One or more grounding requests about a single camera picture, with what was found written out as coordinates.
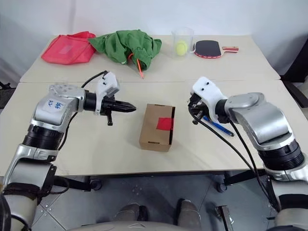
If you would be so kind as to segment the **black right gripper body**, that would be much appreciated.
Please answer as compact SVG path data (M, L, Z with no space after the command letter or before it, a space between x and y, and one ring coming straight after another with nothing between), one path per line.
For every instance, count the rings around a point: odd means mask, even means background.
M193 117L192 123L197 125L204 117L209 119L209 109L206 104L201 100L201 97L196 93L192 93L189 103L188 111Z

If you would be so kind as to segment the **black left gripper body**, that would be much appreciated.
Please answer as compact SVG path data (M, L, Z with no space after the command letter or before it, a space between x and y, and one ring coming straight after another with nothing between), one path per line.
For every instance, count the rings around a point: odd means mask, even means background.
M104 97L101 104L101 115L107 117L107 125L112 126L112 111L119 112L120 105L116 102L115 97Z

